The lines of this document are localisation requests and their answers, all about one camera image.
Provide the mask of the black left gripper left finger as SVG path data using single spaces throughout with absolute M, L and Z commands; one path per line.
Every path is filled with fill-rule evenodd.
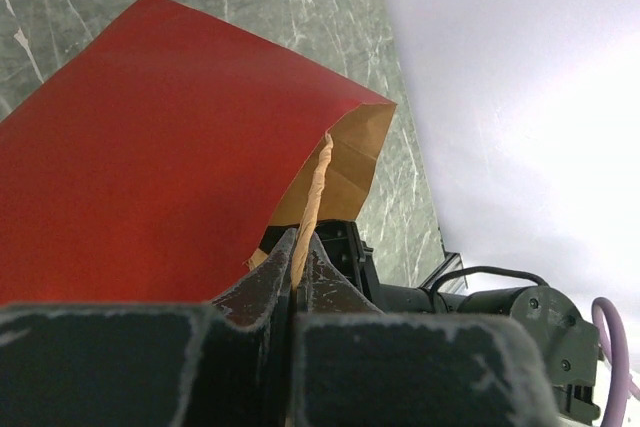
M 194 304 L 1 311 L 5 426 L 281 426 L 296 233 Z

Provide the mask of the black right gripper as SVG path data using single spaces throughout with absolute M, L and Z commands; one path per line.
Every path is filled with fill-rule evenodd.
M 316 226 L 315 233 L 331 264 L 380 310 L 393 313 L 434 312 L 433 305 L 423 290 L 380 282 L 373 249 L 360 238 L 355 222 L 321 221 Z

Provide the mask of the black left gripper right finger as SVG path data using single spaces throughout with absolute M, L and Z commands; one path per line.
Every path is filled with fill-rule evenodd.
M 386 314 L 309 245 L 293 321 L 296 426 L 556 426 L 544 363 L 514 320 Z

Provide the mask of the red paper bag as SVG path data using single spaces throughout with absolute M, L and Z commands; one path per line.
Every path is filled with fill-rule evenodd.
M 1 124 L 1 300 L 200 302 L 300 221 L 356 218 L 395 105 L 220 19 L 137 0 Z

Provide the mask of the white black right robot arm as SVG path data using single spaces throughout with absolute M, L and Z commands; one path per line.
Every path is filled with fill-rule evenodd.
M 354 222 L 322 221 L 315 233 L 331 264 L 384 312 L 490 314 L 518 322 L 542 356 L 559 413 L 583 425 L 599 418 L 601 409 L 594 402 L 598 330 L 542 277 L 493 266 L 465 267 L 458 254 L 448 253 L 417 287 L 383 284 L 373 249 Z

